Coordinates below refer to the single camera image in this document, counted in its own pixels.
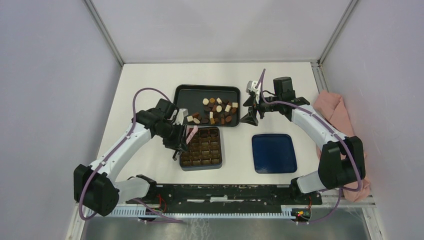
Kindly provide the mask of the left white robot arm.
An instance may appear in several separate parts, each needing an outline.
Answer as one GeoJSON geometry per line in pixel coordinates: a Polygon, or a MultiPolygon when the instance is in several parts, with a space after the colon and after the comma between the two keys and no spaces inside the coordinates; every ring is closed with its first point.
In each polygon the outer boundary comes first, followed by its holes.
{"type": "Polygon", "coordinates": [[[105,154],[89,165],[77,166],[73,172],[73,197],[80,217],[89,219],[83,207],[105,217],[117,204],[133,199],[153,203],[157,198],[157,190],[152,187],[154,180],[145,176],[116,179],[134,154],[155,136],[161,137],[164,147],[173,150],[175,156],[186,152],[187,116],[187,109],[161,98],[154,108],[136,112],[128,129],[105,154]]]}

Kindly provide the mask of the blue chocolate box with insert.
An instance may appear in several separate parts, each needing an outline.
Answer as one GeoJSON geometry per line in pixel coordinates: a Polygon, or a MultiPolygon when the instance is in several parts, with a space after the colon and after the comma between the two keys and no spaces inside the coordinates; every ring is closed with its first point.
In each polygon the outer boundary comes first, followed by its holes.
{"type": "Polygon", "coordinates": [[[202,127],[188,143],[188,150],[179,157],[184,171],[213,170],[221,168],[223,151],[218,127],[202,127]]]}

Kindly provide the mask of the black chocolate tray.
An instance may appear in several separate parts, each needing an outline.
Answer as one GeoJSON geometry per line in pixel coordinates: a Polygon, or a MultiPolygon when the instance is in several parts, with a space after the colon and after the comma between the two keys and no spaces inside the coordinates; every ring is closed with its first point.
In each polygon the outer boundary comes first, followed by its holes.
{"type": "Polygon", "coordinates": [[[240,122],[241,91],[235,86],[181,84],[175,89],[173,103],[187,109],[198,126],[235,127],[240,122]],[[203,105],[203,99],[209,99],[203,105]]]}

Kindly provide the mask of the pink tongs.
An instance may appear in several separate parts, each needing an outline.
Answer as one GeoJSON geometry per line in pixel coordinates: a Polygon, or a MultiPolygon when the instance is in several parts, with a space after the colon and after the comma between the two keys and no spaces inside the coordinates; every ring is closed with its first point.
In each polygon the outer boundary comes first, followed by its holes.
{"type": "Polygon", "coordinates": [[[197,126],[187,127],[186,129],[186,144],[188,145],[190,141],[193,139],[195,134],[198,132],[199,128],[197,126]]]}

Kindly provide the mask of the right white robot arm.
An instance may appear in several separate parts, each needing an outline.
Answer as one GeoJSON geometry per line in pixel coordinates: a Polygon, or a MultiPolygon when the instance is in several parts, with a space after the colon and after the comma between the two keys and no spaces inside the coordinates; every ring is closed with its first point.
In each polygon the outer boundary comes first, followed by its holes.
{"type": "Polygon", "coordinates": [[[240,122],[253,126],[259,124],[265,113],[278,112],[300,127],[320,149],[316,171],[291,180],[289,199],[302,204],[309,193],[339,188],[358,192],[366,176],[363,143],[357,136],[347,136],[330,125],[304,97],[297,97],[290,77],[273,80],[274,93],[265,97],[261,76],[246,86],[248,99],[243,106],[248,112],[240,122]]]}

